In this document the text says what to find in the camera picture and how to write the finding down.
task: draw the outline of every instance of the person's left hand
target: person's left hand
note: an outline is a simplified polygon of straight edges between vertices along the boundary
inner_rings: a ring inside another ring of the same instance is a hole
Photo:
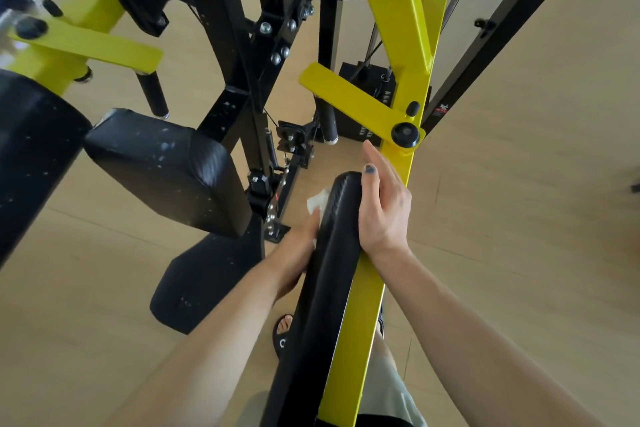
[[[320,208],[316,208],[306,220],[292,227],[266,258],[265,262],[278,275],[276,300],[292,291],[307,268],[319,227]]]

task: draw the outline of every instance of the hand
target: hand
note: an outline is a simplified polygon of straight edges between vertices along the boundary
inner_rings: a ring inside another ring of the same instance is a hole
[[[365,140],[362,156],[367,164],[362,173],[362,201],[358,226],[360,246],[373,264],[389,252],[409,250],[406,229],[411,211],[411,192],[394,166],[371,142]]]
[[[298,283],[314,251],[314,239],[320,227],[320,208],[292,227],[265,260],[278,275],[278,296],[287,295]]]

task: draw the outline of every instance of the yellow metal frame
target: yellow metal frame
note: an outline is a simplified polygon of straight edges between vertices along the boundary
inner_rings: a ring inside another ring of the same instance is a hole
[[[396,75],[391,108],[351,85],[318,63],[300,75],[300,83],[382,139],[381,152],[409,180],[413,149],[403,149],[390,139],[400,122],[422,121],[405,113],[411,101],[424,102],[429,89],[447,0],[369,0],[389,62]],[[420,140],[424,131],[420,129]],[[324,388],[318,418],[337,427],[353,427],[360,406],[369,354],[384,284],[365,253],[360,255],[347,307],[340,327],[331,371]]]
[[[64,17],[47,18],[48,32],[39,39],[25,41],[9,70],[27,76],[58,95],[73,80],[86,73],[87,59],[131,67],[152,73],[162,51],[107,34],[124,14],[118,0],[66,0],[60,5]],[[15,34],[12,37],[21,41]]]

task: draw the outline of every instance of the person's right arm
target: person's right arm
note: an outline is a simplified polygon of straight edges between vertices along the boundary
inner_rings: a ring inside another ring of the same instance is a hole
[[[422,266],[406,239],[411,194],[376,148],[364,156],[360,243],[469,425],[603,425]]]

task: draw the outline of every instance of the person's right hand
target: person's right hand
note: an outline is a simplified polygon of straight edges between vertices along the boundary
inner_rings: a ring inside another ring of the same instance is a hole
[[[393,165],[371,142],[365,140],[362,155],[362,201],[358,226],[360,246],[374,265],[382,257],[409,250],[406,228],[411,210],[411,192]]]

